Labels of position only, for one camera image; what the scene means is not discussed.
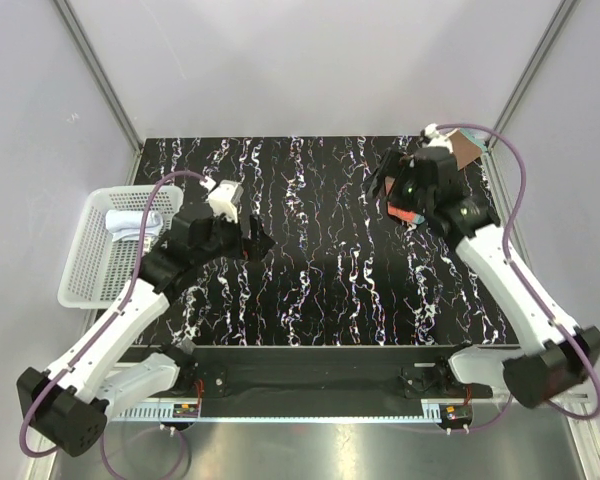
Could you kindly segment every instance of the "black table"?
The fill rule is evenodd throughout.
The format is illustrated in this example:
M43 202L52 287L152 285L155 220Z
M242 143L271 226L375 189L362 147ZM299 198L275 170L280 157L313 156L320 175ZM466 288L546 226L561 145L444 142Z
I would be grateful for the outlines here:
M429 230L407 229L367 203L363 179L410 137L147 140L136 184L191 169L242 183L243 207L276 240L261 264L221 260L154 322L138 345L516 343L477 277ZM481 165L467 188L490 198ZM185 203L204 189L177 179Z

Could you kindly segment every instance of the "purple cable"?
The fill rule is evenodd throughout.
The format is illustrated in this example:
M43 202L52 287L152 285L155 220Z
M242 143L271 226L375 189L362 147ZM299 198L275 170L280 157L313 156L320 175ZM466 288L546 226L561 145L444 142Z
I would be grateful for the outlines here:
M160 477L160 480L169 480L173 476L173 474L176 473L178 467L180 467L180 464L182 463L182 460L184 460L184 456L187 451L187 442L185 441L182 432L176 429L174 429L173 431L178 434L178 439L180 440L180 453L178 454L178 459L176 460L176 463L173 465L173 467L171 467L171 470L169 470L165 475ZM116 472L109 463L109 459L107 458L107 452L105 452L104 448L104 433L100 437L100 456L102 457L102 464L104 465L104 468L107 470L109 475L111 475L116 480L126 480L126 478L124 478L122 475Z
M147 218L149 216L149 212L151 211L151 205L153 204L153 201L156 198L158 191L160 190L160 188L162 188L162 186L165 183L167 183L168 181L170 181L176 177L179 177L179 176L194 177L201 181L205 180L205 177L203 175L200 175L199 173L196 173L196 172L190 172L188 170L182 170L179 172L171 172L170 174L162 177L160 179L160 181L158 181L158 183L156 183L155 186L153 187L153 190L151 191L151 193L149 194L149 198L147 199L147 204L144 207L144 210L142 212L142 220L140 221L139 238L144 238L144 232L145 232L145 229L147 226ZM140 261L142 260L142 247L143 247L142 242L138 242L138 249L136 251L136 261L133 265L133 273L131 274L131 281L129 282L129 289L127 290L126 295L124 296L124 298L118 305L118 309L117 309L118 311L124 310L127 303L129 303L129 300L131 300L131 296L133 295L133 289L136 286L136 282L138 281L138 275L140 274ZM84 354L87 353L89 351L89 349L98 341L98 339L102 336L102 334L104 334L104 332L107 330L107 328L109 328L109 326L115 321L116 318L118 318L118 312L113 312L111 314L111 316L98 329L98 331L93 335L93 337L91 337L91 339L89 339L89 341L87 343L85 343L84 346L67 363L67 366L69 368L73 368L80 361L80 359L84 356ZM61 370L58 373L58 375L56 375L53 379L51 379L51 381L44 387L42 392L40 392L40 395L38 395L36 397L36 399L33 401L31 406L29 407L29 410L27 410L27 413L25 414L24 419L22 420L22 425L20 426L20 435L19 435L20 449L22 450L22 453L24 453L28 457L42 458L42 457L46 457L47 455L51 455L52 453L55 453L56 451L58 451L57 446L53 447L49 450L46 450L44 452L35 452L35 451L31 450L29 448L29 446L27 445L27 429L29 428L29 425L31 424L31 420L33 420L36 410L38 410L38 407L40 407L40 404L45 400L45 398L47 398L47 395L49 395L49 392L53 389L53 387L55 387L58 384L58 382L62 379L62 377L64 377L67 373L68 373L67 369Z
M107 453L107 460L112 459L113 457L115 457L116 455L118 455L120 452L122 452L125 448L127 448L128 446L130 446L132 443L134 443L136 440L139 440L142 437L147 436L149 433L155 432L155 428L145 428L144 430L136 433L133 437L128 438L124 441L124 444L118 448L117 450L114 450L113 452L109 452ZM102 458L100 458L100 460L98 461L94 461L94 464L100 464L102 463Z
M576 342L574 340L574 338L569 334L569 332L567 331L566 328L564 328L562 325L560 325L560 323L556 322L556 317L553 314L553 312L551 311L551 309L549 308L549 306L542 300L542 298L540 297L538 292L536 292L536 290L533 288L531 283L529 283L529 280L527 280L527 277L525 277L522 270L520 270L520 267L518 267L518 265L511 259L511 251L509 250L509 239L511 238L511 232L513 231L513 223L518 215L518 211L520 210L520 205L522 204L522 198L524 197L524 192L527 187L527 169L524 164L524 160L522 160L522 155L520 154L518 149L506 137L504 137L500 133L496 132L492 128L483 127L482 125L475 125L472 123L449 123L446 125L438 125L439 130L448 130L448 129L455 129L455 128L466 128L469 130L479 130L479 131L486 132L489 135L496 137L498 140L500 140L502 143L504 143L507 146L507 148L511 151L511 153L515 157L516 161L518 162L518 166L520 167L520 190L518 191L518 198L516 199L516 203L513 207L513 210L511 211L511 215L509 216L509 219L507 220L507 223L505 224L505 227L504 227L504 234L502 236L502 251L504 252L504 256L507 259L507 262L511 266L512 270L514 271L516 276L520 279L520 282L522 282L522 284L524 285L527 292L529 292L529 295L531 295L531 297L535 300L535 302L538 304L540 309L547 316L549 321L558 329L558 331L562 334L562 336L565 338L565 340L573 348L574 352L576 353L576 355L582 362L582 365L584 365L584 368L587 371L587 374L591 378L591 381L593 382L593 386L596 391L596 396L598 397L598 404L596 405L595 410L593 411L593 413L587 414L587 415L580 415L577 413L569 412L569 411L565 410L564 408L562 408L560 405L557 405L556 403L554 403L552 401L549 401L548 403L553 408L555 408L557 411L559 411L560 413L562 413L570 418L576 419L576 420L591 420L593 418L596 418L600 415L600 377L598 377L598 374L596 373L595 369L593 368L593 365L591 365L591 362L587 358L586 353L582 350L580 345L578 345L578 342Z

